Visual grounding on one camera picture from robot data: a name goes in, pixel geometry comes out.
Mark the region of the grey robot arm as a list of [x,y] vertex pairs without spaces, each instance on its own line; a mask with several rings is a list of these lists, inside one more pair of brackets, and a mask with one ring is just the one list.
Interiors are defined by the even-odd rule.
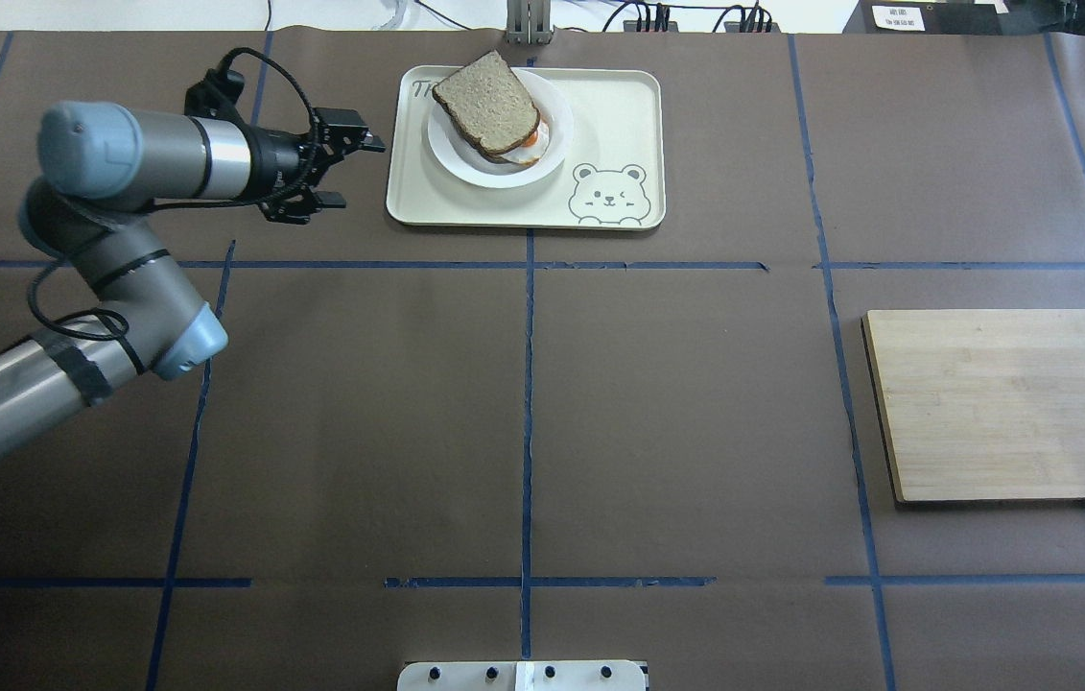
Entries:
[[95,307],[51,319],[37,276],[38,329],[0,354],[0,458],[142,373],[174,380],[227,345],[210,303],[165,249],[149,216],[251,205],[275,223],[309,223],[344,197],[319,191],[328,169],[386,144],[352,108],[306,108],[309,130],[265,130],[214,98],[181,114],[111,102],[59,102],[39,123],[41,176],[20,227],[51,270],[69,264]]

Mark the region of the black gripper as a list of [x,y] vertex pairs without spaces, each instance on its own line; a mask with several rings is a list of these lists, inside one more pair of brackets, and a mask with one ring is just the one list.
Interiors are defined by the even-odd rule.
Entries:
[[316,110],[304,135],[247,126],[248,183],[245,203],[261,206],[267,222],[308,225],[327,209],[345,209],[337,192],[316,191],[314,169],[328,169],[357,152],[384,153],[388,146],[357,110]]

